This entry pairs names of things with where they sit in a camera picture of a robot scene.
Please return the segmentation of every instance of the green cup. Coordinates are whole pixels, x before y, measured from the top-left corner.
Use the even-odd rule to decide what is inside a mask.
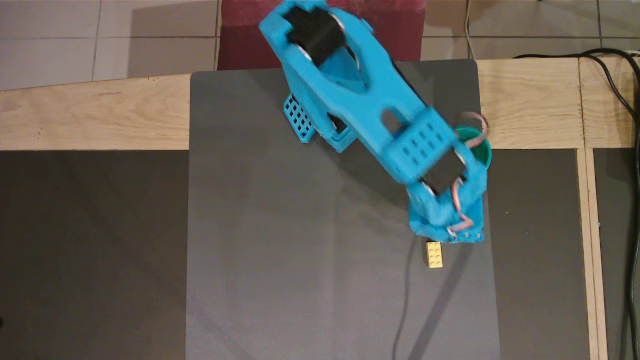
[[[482,135],[482,131],[474,129],[473,127],[457,127],[456,132],[458,132],[458,137],[462,142]],[[484,139],[480,145],[471,148],[471,152],[473,152],[478,161],[484,164],[485,168],[489,168],[489,165],[491,165],[491,145],[489,144],[489,140]]]

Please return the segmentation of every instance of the mounting hole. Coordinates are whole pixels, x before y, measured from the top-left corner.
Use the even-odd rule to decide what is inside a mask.
[[[329,117],[329,120],[331,120],[331,123],[333,124],[333,127],[335,128],[335,131],[338,134],[342,134],[342,132],[347,128],[347,125],[344,123],[344,121],[342,121],[337,116],[329,114],[329,113],[327,113],[327,116]]]
[[[402,122],[391,110],[384,110],[381,115],[382,124],[387,131],[394,135],[403,128]]]

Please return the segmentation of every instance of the red cushion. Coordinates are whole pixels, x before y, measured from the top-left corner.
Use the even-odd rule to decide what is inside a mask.
[[[391,57],[420,60],[426,0],[329,0],[330,6],[363,17]],[[258,24],[280,0],[224,0],[218,70],[264,69],[280,62]]]

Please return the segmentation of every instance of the blue robotic arm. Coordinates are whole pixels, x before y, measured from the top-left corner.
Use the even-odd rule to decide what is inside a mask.
[[[409,224],[417,234],[482,241],[484,165],[422,102],[366,21],[324,1],[285,1],[260,30],[282,62],[292,93],[283,110],[301,142],[317,130],[342,152],[358,138],[406,186]],[[386,111],[399,129],[384,125]],[[458,185],[455,193],[452,185]],[[472,225],[458,231],[463,212]]]

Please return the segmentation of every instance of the lego brick stud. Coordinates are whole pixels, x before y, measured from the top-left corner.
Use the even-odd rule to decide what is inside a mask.
[[[439,242],[427,242],[427,264],[430,268],[442,268],[442,247]]]

